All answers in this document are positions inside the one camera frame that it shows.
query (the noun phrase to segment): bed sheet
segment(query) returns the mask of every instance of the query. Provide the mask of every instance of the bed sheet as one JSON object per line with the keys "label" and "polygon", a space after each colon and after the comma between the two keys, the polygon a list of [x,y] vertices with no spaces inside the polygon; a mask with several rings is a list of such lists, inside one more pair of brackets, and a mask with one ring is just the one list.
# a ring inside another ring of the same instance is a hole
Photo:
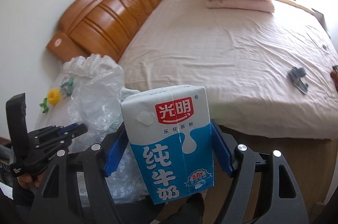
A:
{"label": "bed sheet", "polygon": [[[163,0],[119,61],[126,87],[202,85],[218,124],[273,138],[337,138],[337,52],[314,16],[274,4],[271,14]],[[307,72],[306,95],[287,77],[293,66]]]}

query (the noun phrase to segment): wooden bed frame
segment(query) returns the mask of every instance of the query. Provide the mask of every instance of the wooden bed frame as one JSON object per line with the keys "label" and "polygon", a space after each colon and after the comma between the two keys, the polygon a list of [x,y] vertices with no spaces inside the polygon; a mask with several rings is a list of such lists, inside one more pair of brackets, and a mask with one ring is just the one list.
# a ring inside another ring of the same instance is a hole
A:
{"label": "wooden bed frame", "polygon": [[161,0],[76,0],[47,48],[62,62],[91,53],[116,62]]}

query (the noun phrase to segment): yellow round object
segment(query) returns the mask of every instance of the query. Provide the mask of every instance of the yellow round object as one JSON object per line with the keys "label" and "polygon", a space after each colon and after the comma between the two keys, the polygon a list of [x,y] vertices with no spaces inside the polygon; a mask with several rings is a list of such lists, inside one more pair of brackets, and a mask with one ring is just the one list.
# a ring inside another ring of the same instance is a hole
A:
{"label": "yellow round object", "polygon": [[47,93],[47,101],[51,105],[55,106],[61,99],[61,93],[58,89],[51,89]]}

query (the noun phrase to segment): blue gripper pad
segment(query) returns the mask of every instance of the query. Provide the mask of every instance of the blue gripper pad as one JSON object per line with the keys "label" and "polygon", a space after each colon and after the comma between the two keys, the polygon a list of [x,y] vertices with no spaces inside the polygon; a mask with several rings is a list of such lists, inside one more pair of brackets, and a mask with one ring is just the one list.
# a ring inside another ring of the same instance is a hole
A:
{"label": "blue gripper pad", "polygon": [[225,172],[229,177],[234,176],[234,167],[232,163],[231,153],[226,146],[218,125],[214,120],[210,121],[211,124],[211,137],[212,137],[212,148],[217,157],[219,165],[223,172]]}
{"label": "blue gripper pad", "polygon": [[107,153],[106,165],[104,167],[104,173],[107,176],[110,176],[113,172],[116,172],[128,142],[129,139],[126,130],[124,129],[117,136]]}

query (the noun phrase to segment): blue and white milk carton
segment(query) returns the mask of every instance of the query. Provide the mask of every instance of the blue and white milk carton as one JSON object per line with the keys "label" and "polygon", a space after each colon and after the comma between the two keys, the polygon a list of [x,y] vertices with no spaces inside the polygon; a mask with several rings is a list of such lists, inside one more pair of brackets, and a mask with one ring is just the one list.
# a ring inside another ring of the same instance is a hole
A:
{"label": "blue and white milk carton", "polygon": [[121,104],[131,148],[155,204],[214,185],[204,87],[178,85],[127,97]]}

